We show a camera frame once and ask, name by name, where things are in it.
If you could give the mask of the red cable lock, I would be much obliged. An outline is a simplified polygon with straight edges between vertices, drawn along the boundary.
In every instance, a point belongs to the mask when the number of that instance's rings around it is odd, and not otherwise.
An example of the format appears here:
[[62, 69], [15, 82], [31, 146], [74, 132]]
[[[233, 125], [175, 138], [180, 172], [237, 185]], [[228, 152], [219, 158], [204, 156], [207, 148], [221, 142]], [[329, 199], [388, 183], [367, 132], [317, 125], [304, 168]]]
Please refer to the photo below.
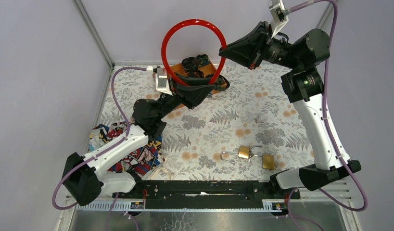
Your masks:
[[187, 85], [171, 69], [170, 60], [179, 54], [190, 57], [201, 51], [208, 51], [212, 44], [225, 49], [227, 42], [222, 31], [212, 22], [204, 19], [185, 19], [176, 23], [161, 23], [163, 39], [161, 43], [161, 60], [170, 77], [180, 85]]

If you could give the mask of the brass padlock with long shackle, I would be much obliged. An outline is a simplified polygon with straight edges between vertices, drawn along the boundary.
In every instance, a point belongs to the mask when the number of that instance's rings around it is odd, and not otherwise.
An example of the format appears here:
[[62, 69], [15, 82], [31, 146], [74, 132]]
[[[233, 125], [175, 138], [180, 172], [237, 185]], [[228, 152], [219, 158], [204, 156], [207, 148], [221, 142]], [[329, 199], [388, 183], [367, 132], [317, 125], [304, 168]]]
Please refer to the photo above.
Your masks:
[[236, 153], [233, 152], [228, 152], [228, 151], [222, 151], [220, 153], [220, 160], [236, 164], [236, 161], [228, 160], [224, 158], [224, 155], [227, 154], [228, 156], [236, 156], [238, 159], [244, 159], [247, 160], [249, 163], [252, 159], [252, 157], [259, 157], [259, 155], [253, 153], [253, 149], [256, 148], [262, 148], [262, 145], [252, 145], [252, 146], [243, 146], [241, 145]]

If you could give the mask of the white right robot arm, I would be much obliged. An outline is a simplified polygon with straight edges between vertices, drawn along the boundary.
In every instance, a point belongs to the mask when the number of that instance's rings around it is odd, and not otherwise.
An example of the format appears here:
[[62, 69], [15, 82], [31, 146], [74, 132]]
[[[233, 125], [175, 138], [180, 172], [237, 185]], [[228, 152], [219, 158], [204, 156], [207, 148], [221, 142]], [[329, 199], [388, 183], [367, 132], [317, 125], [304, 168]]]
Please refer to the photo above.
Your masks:
[[281, 77], [281, 85], [298, 112], [314, 152], [314, 163], [285, 170], [270, 177], [269, 192], [281, 198], [288, 189], [317, 190], [361, 170], [342, 147], [330, 122], [325, 85], [317, 66], [330, 57], [330, 37], [321, 29], [312, 29], [290, 44], [283, 33], [272, 34], [267, 22], [260, 22], [245, 37], [219, 50], [219, 55], [249, 69], [262, 61], [290, 71]]

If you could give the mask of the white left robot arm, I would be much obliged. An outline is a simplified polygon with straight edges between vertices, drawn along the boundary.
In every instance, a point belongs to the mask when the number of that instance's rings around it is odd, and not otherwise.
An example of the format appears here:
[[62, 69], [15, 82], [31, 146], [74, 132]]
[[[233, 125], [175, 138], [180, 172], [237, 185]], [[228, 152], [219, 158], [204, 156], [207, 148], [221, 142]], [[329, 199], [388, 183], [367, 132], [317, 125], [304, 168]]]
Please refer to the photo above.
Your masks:
[[185, 78], [181, 85], [169, 80], [171, 94], [162, 93], [157, 100], [138, 99], [134, 103], [134, 123], [104, 146], [80, 156], [71, 154], [65, 163], [63, 185], [78, 205], [85, 206], [100, 195], [126, 193], [135, 198], [142, 185], [133, 173], [108, 170], [125, 156], [155, 140], [166, 127], [162, 119], [179, 105], [193, 109], [216, 87], [208, 79]]

